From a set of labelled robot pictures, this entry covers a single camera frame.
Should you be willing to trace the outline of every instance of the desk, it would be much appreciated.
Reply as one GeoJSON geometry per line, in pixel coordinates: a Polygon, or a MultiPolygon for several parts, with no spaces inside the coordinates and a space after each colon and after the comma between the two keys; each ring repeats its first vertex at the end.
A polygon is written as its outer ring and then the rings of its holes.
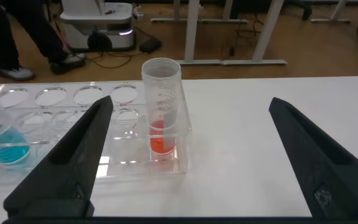
{"type": "MultiPolygon", "coordinates": [[[[358,77],[184,80],[183,87],[193,126],[188,172],[97,184],[95,216],[310,216],[268,112],[274,96],[358,158],[358,77]]],[[[0,187],[0,223],[14,187],[0,187]]]]}
{"type": "MultiPolygon", "coordinates": [[[[230,19],[231,8],[233,5],[233,0],[227,0],[224,5],[223,17],[222,19],[198,19],[199,22],[222,22],[222,23],[239,23],[244,22],[247,23],[246,19],[230,19]]],[[[187,19],[180,18],[180,0],[173,0],[173,18],[153,18],[152,22],[183,22],[187,21],[187,19]]]]}
{"type": "Polygon", "coordinates": [[[186,30],[185,59],[178,60],[177,62],[181,65],[286,65],[287,62],[284,60],[263,60],[267,44],[269,44],[269,40],[272,36],[278,15],[280,14],[280,10],[283,6],[283,2],[284,0],[272,1],[252,60],[194,60],[194,49],[198,22],[198,5],[200,4],[200,0],[190,1],[186,30]]]}

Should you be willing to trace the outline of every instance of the person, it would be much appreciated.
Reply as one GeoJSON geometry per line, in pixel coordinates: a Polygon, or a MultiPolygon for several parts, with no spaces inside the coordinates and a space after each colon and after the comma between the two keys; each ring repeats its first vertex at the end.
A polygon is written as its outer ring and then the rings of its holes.
{"type": "Polygon", "coordinates": [[[63,50],[59,36],[44,16],[41,0],[0,0],[0,77],[30,80],[34,72],[22,67],[12,36],[7,12],[22,25],[41,54],[49,60],[53,73],[63,74],[85,64],[85,55],[63,50]]]}

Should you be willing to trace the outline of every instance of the wooden floor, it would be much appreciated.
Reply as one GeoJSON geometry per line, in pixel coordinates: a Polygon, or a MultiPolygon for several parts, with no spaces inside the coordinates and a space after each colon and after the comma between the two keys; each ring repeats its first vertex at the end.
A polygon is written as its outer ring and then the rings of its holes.
{"type": "MultiPolygon", "coordinates": [[[[136,26],[159,38],[163,47],[150,54],[133,57],[127,65],[117,69],[101,68],[87,63],[83,68],[67,74],[56,76],[51,73],[46,58],[39,53],[35,44],[24,29],[13,19],[11,22],[14,38],[20,53],[21,64],[37,74],[30,82],[86,82],[106,80],[140,80],[141,65],[154,57],[183,59],[185,53],[185,23],[156,23],[149,21],[152,17],[172,17],[172,6],[164,4],[147,4],[142,6],[146,14],[143,22],[136,26]]],[[[315,6],[314,18],[328,17],[333,6],[315,6]]],[[[185,16],[187,8],[181,11],[185,16]]],[[[352,24],[312,24],[300,19],[303,11],[296,7],[283,10],[278,19],[272,39],[267,48],[266,59],[285,59],[286,66],[185,66],[183,79],[202,78],[279,78],[279,77],[328,77],[358,75],[358,7],[347,7],[344,17],[352,19],[352,24]]],[[[200,11],[200,17],[221,17],[222,10],[206,6],[200,11]]],[[[265,15],[259,15],[261,21],[265,15]]],[[[230,46],[234,42],[234,30],[238,25],[200,24],[198,26],[195,59],[250,59],[255,49],[257,38],[250,42],[241,39],[235,56],[229,57],[230,46]]],[[[243,25],[241,29],[250,29],[243,25]]],[[[139,34],[138,42],[146,37],[139,34]]],[[[104,66],[119,65],[125,58],[104,56],[96,61],[104,66]]],[[[11,80],[0,78],[0,83],[11,80]]]]}

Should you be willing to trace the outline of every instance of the black cable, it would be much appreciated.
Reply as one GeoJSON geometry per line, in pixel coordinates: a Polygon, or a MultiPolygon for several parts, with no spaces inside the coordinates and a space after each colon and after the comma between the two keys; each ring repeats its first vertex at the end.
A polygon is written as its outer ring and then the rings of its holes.
{"type": "MultiPolygon", "coordinates": [[[[100,58],[103,56],[103,53],[104,52],[101,52],[99,53],[99,57],[95,57],[95,58],[100,58]]],[[[131,60],[132,60],[132,57],[133,56],[136,56],[136,55],[141,55],[141,54],[144,54],[143,52],[141,53],[138,53],[138,54],[134,54],[134,55],[130,55],[130,54],[125,54],[125,53],[114,53],[114,54],[111,54],[110,52],[105,52],[107,55],[111,56],[111,57],[127,57],[128,60],[126,60],[124,63],[120,64],[120,65],[117,65],[117,66],[113,66],[113,67],[108,67],[108,66],[104,66],[104,65],[101,65],[100,63],[94,61],[93,59],[95,58],[87,58],[87,60],[95,63],[97,66],[101,67],[101,68],[107,68],[107,69],[113,69],[113,68],[119,68],[119,67],[122,67],[126,64],[128,64],[131,60]]]]}
{"type": "Polygon", "coordinates": [[[260,33],[260,31],[257,31],[256,28],[255,28],[255,24],[256,23],[259,23],[261,25],[265,25],[262,21],[260,21],[258,19],[258,14],[255,13],[254,14],[255,18],[253,18],[254,22],[252,23],[252,30],[249,30],[249,29],[244,29],[242,30],[241,29],[241,24],[242,24],[242,18],[243,18],[243,15],[241,14],[241,18],[240,18],[240,24],[239,24],[239,28],[238,30],[236,30],[236,39],[235,39],[235,44],[233,47],[230,48],[230,51],[229,51],[229,55],[230,56],[233,56],[235,53],[236,53],[236,50],[237,50],[237,46],[238,46],[238,38],[242,38],[242,39],[245,39],[249,45],[252,45],[252,42],[251,40],[253,38],[255,38],[257,36],[257,34],[260,33]],[[247,37],[247,36],[244,36],[244,35],[241,35],[241,32],[250,32],[250,33],[253,33],[253,35],[247,37]]]}

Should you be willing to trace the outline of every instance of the red liquid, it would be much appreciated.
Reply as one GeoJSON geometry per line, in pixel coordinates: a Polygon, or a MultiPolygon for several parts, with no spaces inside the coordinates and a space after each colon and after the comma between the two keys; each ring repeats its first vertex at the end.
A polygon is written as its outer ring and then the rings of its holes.
{"type": "MultiPolygon", "coordinates": [[[[164,121],[155,121],[152,124],[155,128],[164,128],[164,121]]],[[[163,131],[157,131],[153,128],[149,129],[150,135],[163,135],[163,131]]],[[[169,138],[169,141],[165,138],[150,138],[150,145],[154,152],[159,154],[168,154],[175,148],[175,139],[169,138]]]]}

